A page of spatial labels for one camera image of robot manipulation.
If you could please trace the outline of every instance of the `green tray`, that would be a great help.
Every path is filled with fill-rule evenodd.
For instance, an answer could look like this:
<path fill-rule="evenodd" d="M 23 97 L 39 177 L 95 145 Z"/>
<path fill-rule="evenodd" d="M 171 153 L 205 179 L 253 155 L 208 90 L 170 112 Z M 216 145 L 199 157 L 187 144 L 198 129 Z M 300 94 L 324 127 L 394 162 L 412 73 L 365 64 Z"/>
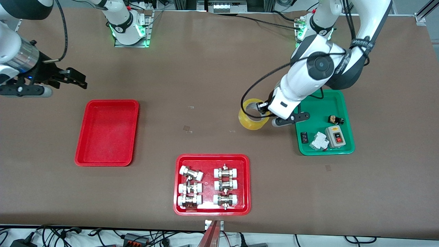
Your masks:
<path fill-rule="evenodd" d="M 303 112 L 309 112 L 309 119 L 296 123 L 299 150 L 303 155 L 307 156 L 350 154 L 355 150 L 355 143 L 354 137 L 352 136 L 351 123 L 349 121 L 343 93 L 341 91 L 331 89 L 325 89 L 323 91 L 323 99 L 308 96 L 301 103 L 301 110 Z M 313 95 L 320 97 L 320 90 L 313 93 Z M 340 128 L 343 132 L 346 145 L 338 149 L 331 149 L 328 147 L 328 150 L 326 151 L 314 150 L 309 146 L 309 144 L 314 140 L 314 135 L 318 131 L 324 134 L 327 127 L 334 126 L 333 124 L 327 122 L 330 115 L 336 115 L 345 119 L 344 124 L 340 125 Z M 300 139 L 301 132 L 308 132 L 308 143 L 302 143 Z"/>

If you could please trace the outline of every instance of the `empty red tray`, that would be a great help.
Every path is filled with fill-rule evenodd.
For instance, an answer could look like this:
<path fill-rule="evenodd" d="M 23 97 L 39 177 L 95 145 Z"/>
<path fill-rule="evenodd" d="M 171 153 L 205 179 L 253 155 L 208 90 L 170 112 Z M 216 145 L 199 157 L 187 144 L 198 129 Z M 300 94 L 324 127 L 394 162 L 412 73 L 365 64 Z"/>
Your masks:
<path fill-rule="evenodd" d="M 82 167 L 124 167 L 133 158 L 139 103 L 92 100 L 85 107 L 75 163 Z"/>
<path fill-rule="evenodd" d="M 214 189 L 213 169 L 221 168 L 226 164 L 230 169 L 237 169 L 238 189 L 230 191 L 230 194 L 237 195 L 238 204 L 223 207 L 213 203 L 213 195 L 218 195 L 219 191 Z M 184 183 L 186 178 L 179 174 L 182 166 L 190 167 L 192 170 L 200 170 L 204 173 L 201 183 L 203 184 L 202 195 L 203 203 L 198 205 L 195 210 L 186 210 L 177 204 L 178 185 Z M 177 158 L 175 167 L 174 183 L 174 204 L 173 208 L 178 215 L 246 215 L 250 212 L 250 161 L 243 154 L 182 154 Z"/>

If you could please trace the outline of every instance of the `brown table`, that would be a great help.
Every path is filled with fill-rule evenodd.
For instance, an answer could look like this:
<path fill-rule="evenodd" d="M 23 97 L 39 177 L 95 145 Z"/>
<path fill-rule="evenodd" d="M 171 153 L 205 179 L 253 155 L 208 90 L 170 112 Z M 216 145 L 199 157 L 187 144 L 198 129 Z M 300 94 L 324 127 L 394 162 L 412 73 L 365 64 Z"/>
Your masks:
<path fill-rule="evenodd" d="M 46 99 L 0 98 L 1 223 L 202 230 L 208 217 L 173 212 L 176 158 L 243 153 L 251 161 L 250 213 L 209 217 L 225 220 L 227 231 L 439 238 L 439 66 L 427 29 L 413 17 L 388 18 L 371 64 L 343 91 L 355 152 L 306 157 L 294 127 L 248 131 L 237 119 L 245 90 L 289 61 L 291 30 L 165 12 L 150 48 L 125 49 L 112 47 L 99 11 L 65 14 L 69 48 L 59 66 L 87 75 L 89 88 L 62 85 Z M 252 17 L 291 25 L 277 15 Z M 344 18 L 337 27 L 333 40 L 347 47 Z M 53 58 L 62 52 L 56 9 L 46 20 L 24 21 L 19 32 Z M 266 98 L 286 72 L 249 97 Z M 140 102 L 128 167 L 74 163 L 85 105 L 97 98 Z"/>

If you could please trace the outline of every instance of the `white cap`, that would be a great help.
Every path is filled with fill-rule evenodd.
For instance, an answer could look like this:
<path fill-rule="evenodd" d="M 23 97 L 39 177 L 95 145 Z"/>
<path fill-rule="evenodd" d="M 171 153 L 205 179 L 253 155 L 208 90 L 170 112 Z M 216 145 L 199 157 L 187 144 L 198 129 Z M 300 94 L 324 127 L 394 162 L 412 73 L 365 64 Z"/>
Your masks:
<path fill-rule="evenodd" d="M 232 195 L 232 205 L 238 204 L 238 197 L 236 195 Z"/>
<path fill-rule="evenodd" d="M 213 204 L 218 205 L 218 195 L 213 195 Z"/>
<path fill-rule="evenodd" d="M 238 181 L 236 179 L 232 179 L 232 186 L 233 186 L 233 189 L 238 188 Z"/>
<path fill-rule="evenodd" d="M 198 183 L 198 184 L 197 184 L 197 192 L 198 192 L 198 193 L 203 192 L 203 184 L 202 184 L 202 183 Z"/>
<path fill-rule="evenodd" d="M 218 178 L 218 173 L 219 173 L 218 168 L 213 169 L 213 177 L 214 178 Z"/>
<path fill-rule="evenodd" d="M 178 196 L 177 203 L 178 203 L 178 206 L 183 206 L 183 197 L 182 196 Z"/>
<path fill-rule="evenodd" d="M 197 195 L 197 205 L 203 204 L 203 198 L 201 195 Z"/>
<path fill-rule="evenodd" d="M 183 184 L 178 185 L 178 193 L 183 193 Z"/>
<path fill-rule="evenodd" d="M 233 178 L 236 178 L 238 176 L 238 173 L 237 173 L 237 171 L 236 171 L 236 168 L 233 168 L 232 169 L 232 177 Z"/>
<path fill-rule="evenodd" d="M 202 172 L 199 171 L 197 177 L 195 178 L 195 180 L 197 180 L 197 181 L 201 181 L 201 179 L 203 178 L 203 174 L 204 174 L 204 173 L 202 173 Z"/>
<path fill-rule="evenodd" d="M 180 175 L 183 175 L 185 169 L 186 169 L 186 166 L 181 166 L 181 168 L 180 168 Z"/>
<path fill-rule="evenodd" d="M 215 190 L 220 190 L 220 182 L 219 181 L 213 181 L 213 187 L 215 187 Z"/>

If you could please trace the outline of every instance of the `yellow tape roll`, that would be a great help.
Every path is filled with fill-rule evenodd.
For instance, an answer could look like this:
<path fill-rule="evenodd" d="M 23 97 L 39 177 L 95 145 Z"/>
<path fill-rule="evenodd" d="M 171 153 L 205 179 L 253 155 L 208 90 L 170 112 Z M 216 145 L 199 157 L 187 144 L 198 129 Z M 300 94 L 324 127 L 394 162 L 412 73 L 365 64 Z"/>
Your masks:
<path fill-rule="evenodd" d="M 260 99 L 256 99 L 256 98 L 251 98 L 248 99 L 244 102 L 244 109 L 246 112 L 248 112 L 248 109 L 255 109 L 257 110 L 258 108 L 256 107 L 256 103 L 259 102 L 263 102 L 263 100 Z M 244 126 L 244 128 L 251 130 L 251 131 L 256 131 L 260 128 L 262 128 L 262 126 L 264 126 L 267 122 L 269 117 L 266 118 L 262 118 L 260 120 L 254 121 L 252 119 L 250 119 L 243 111 L 242 109 L 239 110 L 239 114 L 238 114 L 238 119 L 239 122 L 241 123 L 242 126 Z"/>

